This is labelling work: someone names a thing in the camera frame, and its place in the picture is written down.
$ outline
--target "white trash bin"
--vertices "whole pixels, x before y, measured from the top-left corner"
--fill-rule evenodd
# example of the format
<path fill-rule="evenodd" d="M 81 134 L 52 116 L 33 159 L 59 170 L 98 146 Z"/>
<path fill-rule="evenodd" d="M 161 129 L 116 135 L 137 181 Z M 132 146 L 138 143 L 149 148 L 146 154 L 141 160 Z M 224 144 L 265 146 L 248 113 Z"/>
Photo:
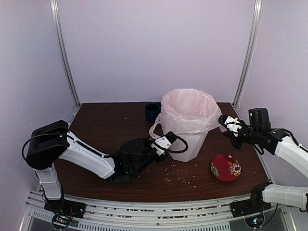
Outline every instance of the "white trash bin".
<path fill-rule="evenodd" d="M 208 132 L 220 126 L 218 118 L 221 110 L 214 98 L 202 90 L 174 89 L 165 94 L 161 101 L 161 113 L 150 128 L 150 136 L 154 134 L 157 124 L 161 124 L 164 134 L 175 132 L 188 143 L 188 150 L 181 154 L 172 154 L 174 160 L 188 162 L 197 157 Z M 171 150 L 183 150 L 185 144 L 176 140 Z"/>

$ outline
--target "robotic arm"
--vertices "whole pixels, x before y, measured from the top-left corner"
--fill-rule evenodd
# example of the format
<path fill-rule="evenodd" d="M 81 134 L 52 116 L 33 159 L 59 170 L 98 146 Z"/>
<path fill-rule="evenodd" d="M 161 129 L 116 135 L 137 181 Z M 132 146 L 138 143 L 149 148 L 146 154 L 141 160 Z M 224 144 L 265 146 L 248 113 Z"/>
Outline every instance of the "robotic arm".
<path fill-rule="evenodd" d="M 248 126 L 244 121 L 231 116 L 222 115 L 219 118 L 219 123 L 228 130 L 223 134 L 230 139 L 234 148 L 240 149 L 243 143 L 248 143 L 260 154 L 264 154 L 265 149 L 289 162 L 308 178 L 308 150 L 297 142 L 292 132 L 283 128 L 272 129 L 266 108 L 250 109 L 249 122 Z M 280 186 L 266 182 L 252 189 L 249 200 L 233 202 L 231 208 L 234 217 L 270 208 L 271 202 L 308 210 L 307 197 L 308 187 Z"/>
<path fill-rule="evenodd" d="M 180 139 L 186 148 L 169 150 L 171 144 Z M 26 157 L 24 151 L 29 143 Z M 36 173 L 45 195 L 45 209 L 54 212 L 52 223 L 56 228 L 66 228 L 72 217 L 82 218 L 85 204 L 67 201 L 54 168 L 57 158 L 68 160 L 112 183 L 128 181 L 138 177 L 153 161 L 161 162 L 169 152 L 181 153 L 188 144 L 173 132 L 156 140 L 151 138 L 130 140 L 114 155 L 107 155 L 87 145 L 68 130 L 68 124 L 58 121 L 37 130 L 22 148 L 23 158 Z"/>

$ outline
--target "plastic bag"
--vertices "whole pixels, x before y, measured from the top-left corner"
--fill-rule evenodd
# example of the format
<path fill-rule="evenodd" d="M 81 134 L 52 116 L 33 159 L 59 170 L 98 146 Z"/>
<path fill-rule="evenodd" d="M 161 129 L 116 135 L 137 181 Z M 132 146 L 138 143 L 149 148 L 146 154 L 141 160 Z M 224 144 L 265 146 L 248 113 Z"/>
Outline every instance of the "plastic bag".
<path fill-rule="evenodd" d="M 171 154 L 175 160 L 187 162 L 195 158 L 205 140 L 207 133 L 219 126 L 221 110 L 214 98 L 202 90 L 174 89 L 165 94 L 161 100 L 161 113 L 150 128 L 152 138 L 157 124 L 162 125 L 164 134 L 175 132 L 188 143 L 188 151 L 182 154 Z M 182 150 L 183 143 L 175 141 L 170 149 Z"/>

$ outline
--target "white wall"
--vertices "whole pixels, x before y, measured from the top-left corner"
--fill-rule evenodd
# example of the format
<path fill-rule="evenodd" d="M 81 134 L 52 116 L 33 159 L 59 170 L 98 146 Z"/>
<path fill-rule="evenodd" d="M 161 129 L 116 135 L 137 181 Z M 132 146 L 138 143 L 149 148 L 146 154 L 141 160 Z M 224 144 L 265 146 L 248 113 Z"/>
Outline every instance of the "white wall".
<path fill-rule="evenodd" d="M 239 113 L 247 122 L 248 109 L 266 107 L 273 128 L 291 130 L 308 146 L 308 1 L 264 0 L 262 21 L 252 69 Z M 262 156 L 277 184 L 308 186 L 306 179 L 286 161 Z M 307 230 L 307 214 L 297 214 Z"/>
<path fill-rule="evenodd" d="M 0 0 L 0 226 L 17 230 L 29 190 L 38 187 L 21 157 L 32 130 L 72 118 L 49 0 Z"/>
<path fill-rule="evenodd" d="M 253 0 L 60 0 L 80 100 L 159 101 L 197 88 L 232 102 L 253 11 Z"/>

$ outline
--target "red plate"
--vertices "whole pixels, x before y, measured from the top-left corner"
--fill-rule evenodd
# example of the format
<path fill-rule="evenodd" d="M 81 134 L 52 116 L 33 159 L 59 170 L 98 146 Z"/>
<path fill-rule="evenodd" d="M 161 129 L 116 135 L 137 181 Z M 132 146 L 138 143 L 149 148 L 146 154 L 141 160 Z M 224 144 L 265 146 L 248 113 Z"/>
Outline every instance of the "red plate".
<path fill-rule="evenodd" d="M 218 180 L 230 182 L 240 177 L 242 167 L 231 155 L 221 154 L 212 159 L 211 171 Z"/>

